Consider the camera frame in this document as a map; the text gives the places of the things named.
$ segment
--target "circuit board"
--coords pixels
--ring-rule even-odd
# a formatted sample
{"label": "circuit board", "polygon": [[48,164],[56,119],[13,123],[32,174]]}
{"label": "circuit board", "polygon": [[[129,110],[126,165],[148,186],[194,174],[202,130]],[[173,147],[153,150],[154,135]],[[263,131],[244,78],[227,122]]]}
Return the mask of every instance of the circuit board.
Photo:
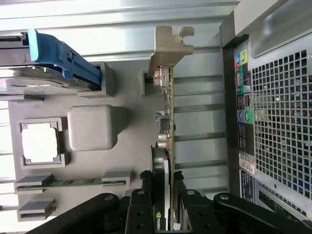
{"label": "circuit board", "polygon": [[79,186],[112,186],[112,185],[123,185],[126,184],[126,181],[111,181],[111,182],[102,182],[102,178],[95,179],[51,179],[44,183],[43,185],[38,186],[20,186],[17,187],[17,191],[26,191],[26,190],[37,190],[37,189],[50,189],[50,188],[60,188],[60,187],[79,187]]}
{"label": "circuit board", "polygon": [[[174,122],[174,77],[173,77],[173,67],[165,66],[161,67],[160,71],[156,71],[154,75],[154,85],[160,86],[162,92],[165,96],[165,108],[164,111],[158,112],[159,115],[162,115],[164,121],[167,124],[159,124],[160,132],[158,135],[157,147],[166,149],[165,152],[170,162],[170,184],[171,184],[171,206],[170,210],[174,211],[174,173],[175,173],[175,153],[174,153],[174,131],[175,131],[175,122]],[[170,225],[173,228],[174,212],[170,213]]]}
{"label": "circuit board", "polygon": [[297,223],[301,222],[299,219],[297,219],[295,216],[285,210],[282,206],[278,205],[275,201],[273,201],[261,191],[259,191],[259,200],[266,204],[268,207],[270,207],[278,215],[291,219],[292,221],[295,221]]}

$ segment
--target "gray plastic bracket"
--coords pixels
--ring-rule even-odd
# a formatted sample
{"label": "gray plastic bracket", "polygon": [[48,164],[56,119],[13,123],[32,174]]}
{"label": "gray plastic bracket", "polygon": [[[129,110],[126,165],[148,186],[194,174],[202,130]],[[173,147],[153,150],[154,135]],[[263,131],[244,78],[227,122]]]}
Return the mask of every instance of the gray plastic bracket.
{"label": "gray plastic bracket", "polygon": [[131,186],[131,170],[128,171],[107,171],[102,178],[102,182],[126,181],[126,187]]}
{"label": "gray plastic bracket", "polygon": [[51,173],[36,173],[26,175],[22,179],[16,181],[14,183],[15,194],[23,195],[23,194],[42,194],[46,189],[37,189],[37,190],[29,190],[29,191],[17,191],[17,187],[23,186],[42,186],[45,182],[51,180]]}
{"label": "gray plastic bracket", "polygon": [[18,209],[18,221],[46,220],[56,209],[54,198],[33,199]]}
{"label": "gray plastic bracket", "polygon": [[[38,119],[25,119],[19,122],[19,130],[22,133],[24,129],[28,129],[29,124],[34,123],[50,123],[52,128],[55,128],[57,131],[57,139],[59,141],[59,132],[62,132],[66,129],[64,121],[61,118],[38,118]],[[44,169],[44,168],[60,168],[65,167],[70,163],[70,154],[61,153],[59,151],[58,156],[56,157],[57,161],[53,163],[36,163],[29,164],[26,162],[24,156],[19,157],[20,166],[22,169]]]}
{"label": "gray plastic bracket", "polygon": [[42,104],[44,97],[32,95],[0,95],[0,101],[17,102],[18,104]]}
{"label": "gray plastic bracket", "polygon": [[102,85],[101,91],[86,91],[78,92],[78,97],[83,98],[107,98],[113,97],[115,94],[115,73],[114,71],[104,62],[100,65],[102,74]]}

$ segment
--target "label sticker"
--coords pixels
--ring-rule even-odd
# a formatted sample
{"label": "label sticker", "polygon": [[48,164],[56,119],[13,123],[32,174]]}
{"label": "label sticker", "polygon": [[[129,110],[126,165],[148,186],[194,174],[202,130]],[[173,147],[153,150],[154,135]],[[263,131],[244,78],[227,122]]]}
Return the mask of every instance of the label sticker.
{"label": "label sticker", "polygon": [[244,65],[247,62],[248,62],[248,54],[247,49],[245,49],[242,52],[240,52],[240,65]]}
{"label": "label sticker", "polygon": [[244,93],[250,93],[252,91],[251,86],[244,85]]}
{"label": "label sticker", "polygon": [[254,160],[248,156],[239,154],[239,165],[254,175]]}
{"label": "label sticker", "polygon": [[240,64],[240,54],[234,56],[235,67],[239,67]]}
{"label": "label sticker", "polygon": [[250,202],[254,202],[254,179],[244,170],[240,170],[240,197]]}

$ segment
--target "usb port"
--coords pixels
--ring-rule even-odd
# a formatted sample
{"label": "usb port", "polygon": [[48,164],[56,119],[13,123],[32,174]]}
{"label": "usb port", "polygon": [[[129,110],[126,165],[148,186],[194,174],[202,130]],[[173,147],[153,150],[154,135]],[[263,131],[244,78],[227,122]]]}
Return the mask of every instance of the usb port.
{"label": "usb port", "polygon": [[242,105],[242,102],[241,102],[240,96],[238,96],[237,97],[237,108],[240,109],[241,105]]}
{"label": "usb port", "polygon": [[250,95],[244,96],[244,99],[245,99],[245,106],[250,107],[250,103],[251,103]]}
{"label": "usb port", "polygon": [[246,149],[246,140],[243,139],[243,149]]}
{"label": "usb port", "polygon": [[239,139],[239,147],[240,147],[240,149],[243,149],[243,139],[242,138]]}
{"label": "usb port", "polygon": [[245,102],[245,101],[244,101],[244,96],[241,96],[240,98],[241,98],[241,102],[242,102],[241,108],[244,109],[244,107],[245,107],[245,104],[244,104],[244,102]]}
{"label": "usb port", "polygon": [[245,125],[244,124],[241,124],[241,123],[238,124],[238,132],[240,135],[245,135]]}

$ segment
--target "gray plastic block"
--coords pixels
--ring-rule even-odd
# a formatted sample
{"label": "gray plastic block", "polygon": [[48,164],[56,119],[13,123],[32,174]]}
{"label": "gray plastic block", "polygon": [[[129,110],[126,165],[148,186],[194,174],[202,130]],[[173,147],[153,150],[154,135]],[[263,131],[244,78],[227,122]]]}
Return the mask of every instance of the gray plastic block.
{"label": "gray plastic block", "polygon": [[33,199],[18,209],[18,221],[46,220],[56,209],[53,198]]}
{"label": "gray plastic block", "polygon": [[126,181],[126,187],[131,186],[131,170],[128,171],[107,171],[102,178],[102,182]]}
{"label": "gray plastic block", "polygon": [[102,73],[101,91],[78,92],[77,96],[83,98],[106,98],[113,97],[115,94],[115,73],[104,62],[100,65]]}
{"label": "gray plastic block", "polygon": [[139,85],[141,97],[162,96],[162,89],[154,85],[153,77],[148,77],[148,69],[141,69],[139,72]]}
{"label": "gray plastic block", "polygon": [[62,119],[61,118],[33,118],[33,119],[24,119],[19,122],[20,123],[20,132],[23,129],[27,128],[28,124],[31,123],[50,123],[52,128],[57,129],[57,131],[63,131]]}
{"label": "gray plastic block", "polygon": [[26,164],[24,156],[19,157],[20,167],[22,169],[45,169],[45,168],[60,168],[65,167],[70,163],[70,157],[68,153],[59,155],[59,163],[38,163],[38,164]]}
{"label": "gray plastic block", "polygon": [[41,173],[41,174],[31,174],[26,175],[22,179],[16,181],[14,183],[15,188],[15,194],[21,195],[21,194],[42,194],[46,189],[38,189],[38,190],[30,190],[30,191],[17,191],[17,187],[22,186],[41,186],[45,182],[52,179],[51,173]]}
{"label": "gray plastic block", "polygon": [[112,105],[73,106],[67,118],[72,150],[110,150],[126,127],[127,111]]}
{"label": "gray plastic block", "polygon": [[18,104],[40,104],[43,103],[44,97],[32,95],[0,95],[0,101],[12,101]]}
{"label": "gray plastic block", "polygon": [[159,130],[170,130],[170,119],[167,115],[161,115],[157,118]]}

